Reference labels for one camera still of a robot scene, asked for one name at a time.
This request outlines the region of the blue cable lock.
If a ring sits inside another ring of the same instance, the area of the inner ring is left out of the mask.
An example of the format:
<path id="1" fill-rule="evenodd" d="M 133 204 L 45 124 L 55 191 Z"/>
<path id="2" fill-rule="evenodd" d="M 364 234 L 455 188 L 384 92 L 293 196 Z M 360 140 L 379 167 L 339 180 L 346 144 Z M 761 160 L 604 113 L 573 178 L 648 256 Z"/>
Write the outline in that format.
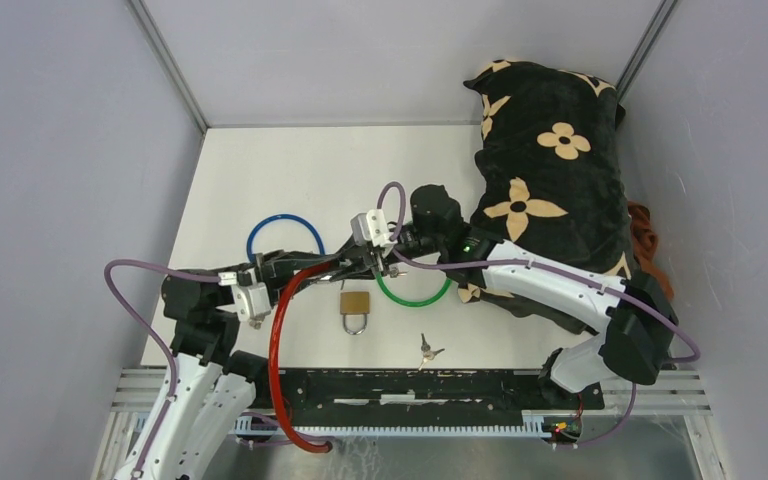
<path id="1" fill-rule="evenodd" d="M 304 218 L 302 218 L 302 217 L 300 217 L 298 215 L 295 215 L 295 214 L 281 213 L 281 214 L 275 214 L 275 215 L 271 215 L 269 217 L 264 218 L 263 220 L 258 222 L 253 227 L 253 229 L 250 231 L 250 233 L 249 233 L 249 235 L 248 235 L 248 237 L 246 239 L 246 256 L 247 256 L 247 259 L 250 262 L 253 262 L 254 259 L 255 259 L 255 253 L 254 253 L 254 250 L 253 250 L 253 246 L 254 246 L 254 240 L 255 240 L 257 234 L 264 227 L 266 227 L 267 225 L 269 225 L 271 223 L 274 223 L 274 222 L 279 222 L 279 221 L 290 221 L 290 222 L 294 222 L 294 223 L 297 223 L 297 224 L 303 226 L 312 235 L 312 237 L 313 237 L 313 239 L 314 239 L 314 241 L 316 243 L 316 246 L 317 246 L 319 254 L 320 255 L 325 255 L 326 254 L 326 249 L 325 249 L 325 245 L 324 245 L 324 242 L 322 240 L 322 237 L 321 237 L 320 233 L 318 232 L 318 230 L 315 228 L 315 226 L 312 223 L 310 223 L 306 219 L 304 219 Z"/>

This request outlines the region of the silver keys of brass padlock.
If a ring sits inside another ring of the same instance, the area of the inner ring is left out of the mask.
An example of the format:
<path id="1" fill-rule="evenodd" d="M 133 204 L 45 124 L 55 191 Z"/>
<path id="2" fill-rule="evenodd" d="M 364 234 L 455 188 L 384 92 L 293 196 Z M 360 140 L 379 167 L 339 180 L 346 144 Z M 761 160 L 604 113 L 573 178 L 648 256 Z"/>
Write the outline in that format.
<path id="1" fill-rule="evenodd" d="M 430 362 L 432 362 L 437 356 L 439 356 L 441 353 L 445 351 L 445 348 L 433 349 L 431 345 L 428 343 L 424 333 L 420 334 L 420 338 L 421 338 L 420 350 L 422 353 L 422 359 L 417 368 L 418 371 L 422 371 Z"/>

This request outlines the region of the silver keys of green lock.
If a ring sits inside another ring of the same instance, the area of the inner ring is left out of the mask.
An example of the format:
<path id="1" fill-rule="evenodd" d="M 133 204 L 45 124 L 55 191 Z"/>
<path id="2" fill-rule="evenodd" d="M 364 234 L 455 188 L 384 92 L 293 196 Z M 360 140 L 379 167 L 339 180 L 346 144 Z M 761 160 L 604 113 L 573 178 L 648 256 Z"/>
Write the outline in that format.
<path id="1" fill-rule="evenodd" d="M 404 276 L 405 272 L 402 271 L 397 265 L 390 265 L 387 270 L 387 276 L 390 278 L 398 278 Z"/>

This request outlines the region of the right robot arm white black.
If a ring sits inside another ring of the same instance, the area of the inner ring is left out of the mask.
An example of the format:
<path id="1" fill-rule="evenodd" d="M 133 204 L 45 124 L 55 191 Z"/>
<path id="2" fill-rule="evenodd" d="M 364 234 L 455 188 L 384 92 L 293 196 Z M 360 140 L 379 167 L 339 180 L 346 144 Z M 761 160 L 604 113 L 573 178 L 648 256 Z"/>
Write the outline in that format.
<path id="1" fill-rule="evenodd" d="M 333 281 L 374 279 L 395 264 L 438 255 L 433 269 L 456 283 L 532 300 L 594 330 L 592 338 L 553 353 L 537 382 L 540 400 L 562 408 L 586 387 L 613 377 L 653 385 L 670 362 L 677 319 L 656 278 L 630 278 L 574 268 L 529 252 L 467 223 L 441 185 L 401 196 L 411 220 L 389 222 L 380 209 L 351 221 L 352 237 L 335 255 Z"/>

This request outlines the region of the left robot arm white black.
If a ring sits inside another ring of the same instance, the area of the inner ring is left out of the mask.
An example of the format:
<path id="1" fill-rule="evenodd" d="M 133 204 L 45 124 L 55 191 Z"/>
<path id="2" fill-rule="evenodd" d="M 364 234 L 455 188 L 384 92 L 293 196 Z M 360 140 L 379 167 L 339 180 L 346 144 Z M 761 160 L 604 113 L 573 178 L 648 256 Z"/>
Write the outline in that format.
<path id="1" fill-rule="evenodd" d="M 120 292 L 116 267 L 161 273 L 164 315 L 175 323 L 165 342 Z M 148 333 L 165 358 L 163 385 L 148 420 L 117 479 L 199 479 L 250 406 L 273 397 L 273 378 L 245 370 L 234 345 L 242 322 L 258 322 L 286 308 L 310 282 L 349 272 L 339 254 L 276 251 L 253 262 L 212 269 L 172 269 L 134 259 L 115 259 L 104 268 L 114 298 Z"/>

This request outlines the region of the brass padlock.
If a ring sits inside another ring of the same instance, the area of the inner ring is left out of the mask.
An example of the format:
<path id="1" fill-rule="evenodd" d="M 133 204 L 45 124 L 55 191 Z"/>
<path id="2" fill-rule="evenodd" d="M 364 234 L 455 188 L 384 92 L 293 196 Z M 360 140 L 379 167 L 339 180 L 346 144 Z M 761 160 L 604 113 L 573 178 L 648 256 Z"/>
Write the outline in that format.
<path id="1" fill-rule="evenodd" d="M 339 313 L 342 328 L 348 335 L 365 332 L 371 311 L 368 291 L 342 291 L 339 297 Z"/>

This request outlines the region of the red cable lock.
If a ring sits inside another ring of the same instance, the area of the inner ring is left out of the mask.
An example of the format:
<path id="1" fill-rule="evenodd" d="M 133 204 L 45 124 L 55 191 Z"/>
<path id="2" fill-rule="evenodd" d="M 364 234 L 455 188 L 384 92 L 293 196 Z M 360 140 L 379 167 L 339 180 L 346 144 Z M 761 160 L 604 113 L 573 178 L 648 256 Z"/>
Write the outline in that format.
<path id="1" fill-rule="evenodd" d="M 313 443 L 303 438 L 292 426 L 286 406 L 284 405 L 284 396 L 282 393 L 280 380 L 280 343 L 282 329 L 287 314 L 290 301 L 301 288 L 303 282 L 296 282 L 290 278 L 288 284 L 283 288 L 278 298 L 275 308 L 273 324 L 270 330 L 267 374 L 269 381 L 270 399 L 273 404 L 275 419 L 279 427 L 283 430 L 287 439 L 299 449 L 312 454 L 327 454 L 333 449 L 333 443 L 330 440 L 324 440 L 321 443 Z"/>

